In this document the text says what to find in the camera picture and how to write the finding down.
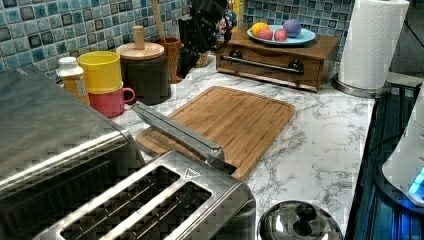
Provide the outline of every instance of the pill bottle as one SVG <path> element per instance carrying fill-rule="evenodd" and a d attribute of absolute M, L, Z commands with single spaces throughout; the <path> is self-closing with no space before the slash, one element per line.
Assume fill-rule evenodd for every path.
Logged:
<path fill-rule="evenodd" d="M 83 73 L 84 70 L 78 65 L 76 58 L 63 57 L 59 59 L 59 68 L 56 70 L 56 74 L 62 79 L 64 88 L 90 105 Z"/>

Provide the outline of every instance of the tile backsplash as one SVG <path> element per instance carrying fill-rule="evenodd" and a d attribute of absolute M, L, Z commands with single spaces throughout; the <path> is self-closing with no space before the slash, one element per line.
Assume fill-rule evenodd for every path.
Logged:
<path fill-rule="evenodd" d="M 168 35 L 189 4 L 160 1 Z M 146 41 L 157 38 L 151 0 L 0 0 L 0 72 L 33 63 L 56 79 L 59 58 L 132 42 L 134 25 L 144 26 Z"/>
<path fill-rule="evenodd" d="M 341 37 L 338 60 L 341 59 L 354 0 L 244 0 L 243 24 L 256 22 L 283 25 L 297 18 L 302 27 L 314 33 Z"/>

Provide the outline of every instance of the purple ball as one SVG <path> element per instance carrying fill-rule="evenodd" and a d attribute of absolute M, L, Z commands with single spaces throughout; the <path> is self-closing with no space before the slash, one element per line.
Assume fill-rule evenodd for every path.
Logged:
<path fill-rule="evenodd" d="M 287 31 L 289 38 L 295 38 L 300 34 L 302 27 L 297 19 L 289 19 L 284 22 L 283 28 Z"/>

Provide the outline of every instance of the bottle cap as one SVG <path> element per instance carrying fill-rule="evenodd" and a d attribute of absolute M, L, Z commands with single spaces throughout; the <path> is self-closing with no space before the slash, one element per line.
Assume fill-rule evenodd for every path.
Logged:
<path fill-rule="evenodd" d="M 75 57 L 63 57 L 59 59 L 59 68 L 56 74 L 59 77 L 79 75 L 83 73 L 83 69 L 78 65 Z"/>

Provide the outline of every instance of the marble countertop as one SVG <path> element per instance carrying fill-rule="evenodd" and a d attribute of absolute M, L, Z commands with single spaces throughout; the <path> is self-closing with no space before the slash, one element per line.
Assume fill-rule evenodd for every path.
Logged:
<path fill-rule="evenodd" d="M 281 100 L 296 107 L 246 183 L 257 201 L 257 221 L 273 205 L 300 200 L 326 210 L 345 233 L 355 193 L 374 100 L 335 90 L 328 81 L 318 93 L 217 73 L 215 57 L 171 85 L 172 97 L 152 106 L 168 115 L 212 86 L 224 86 Z M 113 118 L 132 136 L 148 127 L 126 106 Z M 142 153 L 146 161 L 151 156 Z"/>

